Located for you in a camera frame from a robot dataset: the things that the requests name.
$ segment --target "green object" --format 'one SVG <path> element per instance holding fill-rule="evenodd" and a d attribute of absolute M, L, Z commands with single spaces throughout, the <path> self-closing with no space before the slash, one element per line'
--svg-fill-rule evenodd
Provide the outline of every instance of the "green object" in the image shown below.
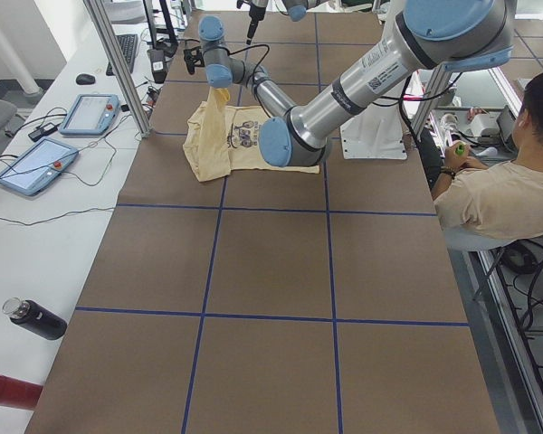
<path fill-rule="evenodd" d="M 461 156 L 462 154 L 464 154 L 464 143 L 463 142 L 459 143 L 459 145 L 454 150 L 454 153 L 457 156 Z"/>

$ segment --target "aluminum pole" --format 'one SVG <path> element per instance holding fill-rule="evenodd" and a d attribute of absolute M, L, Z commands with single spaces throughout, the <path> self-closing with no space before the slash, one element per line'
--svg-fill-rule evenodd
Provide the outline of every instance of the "aluminum pole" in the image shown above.
<path fill-rule="evenodd" d="M 102 5 L 102 0 L 83 1 L 89 11 L 91 20 L 97 29 L 102 46 L 105 49 L 105 53 L 107 53 L 112 70 L 119 82 L 120 89 L 127 100 L 127 104 L 129 104 L 130 112 L 135 119 L 141 137 L 148 137 L 151 132 L 151 126 L 148 123 L 147 113 L 145 113 L 143 105 L 138 98 L 137 88 L 135 88 L 135 83 L 130 76 L 129 67 L 127 66 L 123 52 L 119 47 L 119 42 L 112 29 L 107 12 Z"/>
<path fill-rule="evenodd" d="M 451 73 L 444 70 L 443 64 L 441 63 L 433 70 L 433 75 L 431 79 L 428 80 L 426 84 L 426 92 L 424 97 L 432 97 L 442 92 L 448 86 Z M 429 99 L 428 101 L 421 101 L 418 105 L 418 110 L 414 115 L 412 124 L 413 130 L 417 136 L 420 136 L 420 133 L 423 131 L 424 124 L 431 114 L 431 111 L 438 107 L 438 98 Z"/>

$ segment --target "man's arm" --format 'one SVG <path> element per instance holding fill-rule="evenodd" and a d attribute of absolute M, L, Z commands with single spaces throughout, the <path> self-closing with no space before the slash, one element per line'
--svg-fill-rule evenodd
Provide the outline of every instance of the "man's arm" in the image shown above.
<path fill-rule="evenodd" d="M 467 162 L 467 158 L 469 156 L 470 149 L 468 146 L 464 147 L 464 152 L 462 152 L 460 155 L 457 154 L 457 148 L 462 145 L 463 142 L 461 142 L 460 140 L 456 141 L 452 144 L 452 146 L 447 147 L 446 152 L 444 153 L 444 167 L 450 169 L 454 174 L 462 169 L 462 167 Z M 438 176 L 436 184 L 434 184 L 433 190 L 431 190 L 433 200 L 436 200 L 438 196 L 440 196 L 449 189 L 449 187 L 453 183 L 452 179 L 452 175 L 446 173 L 441 173 Z"/>

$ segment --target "man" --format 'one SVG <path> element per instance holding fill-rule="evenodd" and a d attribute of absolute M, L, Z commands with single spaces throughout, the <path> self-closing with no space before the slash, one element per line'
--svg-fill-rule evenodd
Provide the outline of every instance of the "man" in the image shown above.
<path fill-rule="evenodd" d="M 513 129 L 515 160 L 488 167 L 446 149 L 443 169 L 432 188 L 443 228 L 462 226 L 500 240 L 543 234 L 543 73 L 525 89 Z"/>

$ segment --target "tablet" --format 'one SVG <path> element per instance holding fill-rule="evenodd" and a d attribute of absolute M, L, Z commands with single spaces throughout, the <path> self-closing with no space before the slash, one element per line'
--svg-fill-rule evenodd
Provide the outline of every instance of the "tablet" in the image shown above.
<path fill-rule="evenodd" d="M 0 185 L 33 196 L 50 185 L 78 154 L 75 147 L 43 137 L 0 172 Z"/>
<path fill-rule="evenodd" d="M 118 111 L 117 95 L 79 95 L 58 130 L 64 136 L 100 136 Z"/>

